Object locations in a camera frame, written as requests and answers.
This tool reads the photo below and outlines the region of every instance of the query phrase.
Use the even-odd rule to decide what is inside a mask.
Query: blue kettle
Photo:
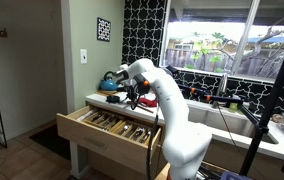
[[[104,91],[115,91],[118,88],[118,85],[112,80],[112,77],[109,77],[109,74],[113,74],[112,71],[108,71],[104,74],[103,80],[100,82],[100,88]]]

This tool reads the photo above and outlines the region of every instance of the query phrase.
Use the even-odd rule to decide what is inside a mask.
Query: drawer
[[[138,172],[146,174],[145,161],[150,137],[145,136],[147,134],[146,132],[143,132],[140,136],[135,136],[135,133],[130,134],[130,132],[136,130],[134,128],[137,127],[146,127],[148,129],[151,129],[151,127],[145,126],[143,123],[140,124],[137,120],[101,108],[99,108],[99,112],[102,112],[101,117],[97,116],[98,112],[96,112],[84,120],[77,120],[79,117],[87,114],[93,109],[97,108],[94,106],[87,106],[66,116],[57,114],[59,136]],[[105,114],[108,114],[108,116],[120,117],[118,118],[117,123],[107,130],[104,127],[101,127],[101,124],[103,124],[103,121],[105,121],[106,118],[104,117],[104,120],[101,120],[100,118],[103,118],[103,115]],[[126,131],[123,131],[125,126],[129,127]],[[152,141],[151,156],[159,142],[160,134],[161,127],[158,126]]]

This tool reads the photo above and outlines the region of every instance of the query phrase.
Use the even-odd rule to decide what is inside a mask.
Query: tile floor
[[[8,141],[0,149],[0,180],[75,180],[70,177],[71,163],[37,144],[29,137],[55,124],[55,121],[35,128]],[[108,179],[108,176],[89,170],[83,180]]]

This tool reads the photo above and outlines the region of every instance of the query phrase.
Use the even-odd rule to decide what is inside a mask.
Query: wooden drawer
[[[126,124],[144,126],[143,123],[141,122],[141,124],[139,124],[139,121],[134,121],[130,118],[125,119],[125,116],[123,115],[108,112],[101,108],[99,108],[99,110],[103,113],[110,113],[120,117],[122,116],[123,121],[119,121],[117,125],[113,126],[109,131],[106,131],[98,125],[94,125],[90,122],[90,118],[92,119],[94,115],[91,115],[83,121],[77,120],[92,109],[95,109],[95,107],[87,106],[67,116],[57,114],[59,136],[73,141],[138,172],[146,174],[145,161],[149,137],[144,141],[144,143],[140,143],[139,140],[142,139],[142,136],[134,141],[132,140],[132,135],[125,137],[128,131],[122,135],[118,134]],[[160,139],[160,134],[161,127],[158,126],[157,132],[152,141],[151,155],[153,155],[156,149]]]

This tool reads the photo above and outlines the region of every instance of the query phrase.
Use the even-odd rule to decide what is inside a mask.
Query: countertop
[[[126,93],[117,93],[116,96],[120,97],[120,100],[124,100],[126,97]],[[147,94],[145,96],[147,99],[153,100],[155,99],[155,95],[154,94]],[[153,111],[153,113],[150,113],[148,111],[145,111],[141,108],[136,108],[135,110],[132,110],[130,106],[128,106],[125,102],[121,103],[121,104],[112,104],[112,103],[108,103],[106,102],[106,96],[101,95],[101,94],[92,94],[89,96],[86,96],[86,101],[89,102],[92,105],[98,105],[98,106],[102,106],[102,107],[108,107],[109,109],[112,109],[114,111],[119,111],[122,113],[127,113],[133,116],[139,116],[139,117],[143,117],[145,120],[148,120],[150,122],[153,122],[155,119],[155,115],[157,112],[157,108],[147,108],[151,111]],[[188,106],[190,108],[192,107],[198,107],[198,108],[208,108],[210,111],[218,111],[217,109],[212,109],[210,108],[211,106],[209,104],[205,104],[205,103],[201,103],[201,102],[196,102],[196,101],[191,101],[191,100],[186,100],[186,103],[188,104]],[[221,109],[222,113],[230,113],[225,109]],[[159,120],[158,123],[165,125],[165,121],[161,112],[161,109],[159,108],[158,111],[158,115],[159,115]],[[234,116],[238,116],[238,117],[242,117],[242,118],[246,118],[244,115],[241,115],[239,113],[232,113],[232,115]],[[279,128],[277,126],[276,123],[270,121],[268,124],[269,127],[269,134],[270,136],[274,137],[276,139],[276,141],[278,142],[277,144],[270,144],[270,143],[266,143],[266,142],[261,142],[258,152],[268,155],[268,156],[272,156],[278,159],[283,159],[284,160],[284,132],[281,130],[281,128]],[[230,134],[226,131],[220,130],[220,129],[216,129],[216,128],[211,128],[208,127],[208,129],[212,132],[213,135],[213,139],[225,142],[225,143],[229,143],[229,144],[233,144],[233,142],[231,141],[231,137]],[[232,139],[234,140],[234,142],[236,143],[237,146],[248,149],[250,144],[251,144],[251,138],[245,137],[245,136],[241,136],[238,134],[234,134],[231,133],[232,135]]]

